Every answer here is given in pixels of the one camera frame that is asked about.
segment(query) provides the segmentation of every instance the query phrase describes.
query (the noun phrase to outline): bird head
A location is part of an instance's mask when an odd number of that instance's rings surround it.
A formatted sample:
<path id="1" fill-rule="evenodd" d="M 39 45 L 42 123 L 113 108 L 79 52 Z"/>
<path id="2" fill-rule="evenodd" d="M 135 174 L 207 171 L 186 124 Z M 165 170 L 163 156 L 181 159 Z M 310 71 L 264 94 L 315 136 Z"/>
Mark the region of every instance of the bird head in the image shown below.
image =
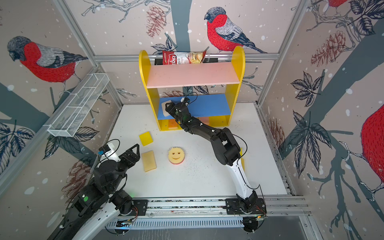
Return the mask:
<path id="1" fill-rule="evenodd" d="M 21 61 L 26 60 L 24 55 L 24 47 L 28 43 L 31 43 L 31 40 L 23 36 L 14 37 L 8 42 L 7 48 L 9 56 L 12 58 L 13 61 L 17 59 L 20 59 Z"/>
<path id="2" fill-rule="evenodd" d="M 207 20 L 209 23 L 212 23 L 214 21 L 214 19 L 218 16 L 218 15 L 221 15 L 221 14 L 226 14 L 224 8 L 222 7 L 213 7 L 213 8 L 210 8 L 208 11 L 207 11 L 207 14 L 205 15 L 204 17 L 204 20 Z"/>

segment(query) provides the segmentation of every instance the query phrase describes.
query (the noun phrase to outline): beige sponge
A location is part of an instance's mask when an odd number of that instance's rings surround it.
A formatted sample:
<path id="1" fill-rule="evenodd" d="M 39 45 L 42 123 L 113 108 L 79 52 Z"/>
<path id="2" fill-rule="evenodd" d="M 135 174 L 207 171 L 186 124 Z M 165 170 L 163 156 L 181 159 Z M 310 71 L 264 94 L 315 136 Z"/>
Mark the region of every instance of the beige sponge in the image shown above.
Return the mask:
<path id="1" fill-rule="evenodd" d="M 155 154 L 153 151 L 142 153 L 141 159 L 144 166 L 144 172 L 148 172 L 149 170 L 156 168 Z"/>

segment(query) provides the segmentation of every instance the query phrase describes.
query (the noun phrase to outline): pink shelf board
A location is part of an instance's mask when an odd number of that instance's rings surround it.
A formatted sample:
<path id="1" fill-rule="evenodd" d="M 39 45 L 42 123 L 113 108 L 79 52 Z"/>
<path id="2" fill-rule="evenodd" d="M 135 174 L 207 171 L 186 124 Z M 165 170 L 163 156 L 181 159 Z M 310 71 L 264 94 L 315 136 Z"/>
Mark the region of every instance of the pink shelf board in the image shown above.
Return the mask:
<path id="1" fill-rule="evenodd" d="M 172 88 L 217 84 L 238 84 L 231 62 L 154 65 L 147 88 Z"/>

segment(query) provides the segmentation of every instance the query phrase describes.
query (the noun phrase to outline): toy shelf unit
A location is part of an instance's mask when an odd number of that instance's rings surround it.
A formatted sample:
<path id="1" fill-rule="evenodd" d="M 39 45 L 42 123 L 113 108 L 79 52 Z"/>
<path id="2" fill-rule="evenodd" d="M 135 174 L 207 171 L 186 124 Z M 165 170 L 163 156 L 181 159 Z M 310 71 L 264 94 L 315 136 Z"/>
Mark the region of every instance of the toy shelf unit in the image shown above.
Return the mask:
<path id="1" fill-rule="evenodd" d="M 71 93 L 75 96 L 52 123 L 48 132 L 55 137 L 73 137 L 108 82 L 109 78 L 105 73 L 89 74 L 84 86 L 77 93 Z"/>
<path id="2" fill-rule="evenodd" d="M 192 116 L 209 118 L 211 127 L 229 126 L 245 71 L 245 54 L 236 47 L 231 62 L 152 66 L 146 51 L 139 54 L 140 75 L 160 131 L 180 130 L 170 127 L 175 120 L 165 117 L 161 104 L 168 100 L 179 103 L 183 97 L 161 98 L 158 88 L 226 84 L 224 94 L 199 95 L 188 105 Z M 188 96 L 193 101 L 196 95 Z"/>

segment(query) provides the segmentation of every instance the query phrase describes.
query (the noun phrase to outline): blue shelf board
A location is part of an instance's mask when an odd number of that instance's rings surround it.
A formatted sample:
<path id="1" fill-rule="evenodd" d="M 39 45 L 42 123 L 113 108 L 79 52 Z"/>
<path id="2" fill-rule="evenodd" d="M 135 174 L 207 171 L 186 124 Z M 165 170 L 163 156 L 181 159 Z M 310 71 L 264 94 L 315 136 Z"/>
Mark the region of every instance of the blue shelf board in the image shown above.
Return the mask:
<path id="1" fill-rule="evenodd" d="M 181 102 L 182 98 L 184 97 L 160 98 L 159 113 L 157 119 L 173 119 L 172 116 L 164 117 L 161 104 L 168 100 L 171 100 L 176 104 Z M 196 99 L 196 95 L 190 95 L 188 98 L 192 102 Z M 196 118 L 231 115 L 225 94 L 199 95 L 196 101 L 188 105 L 188 110 L 191 115 Z"/>

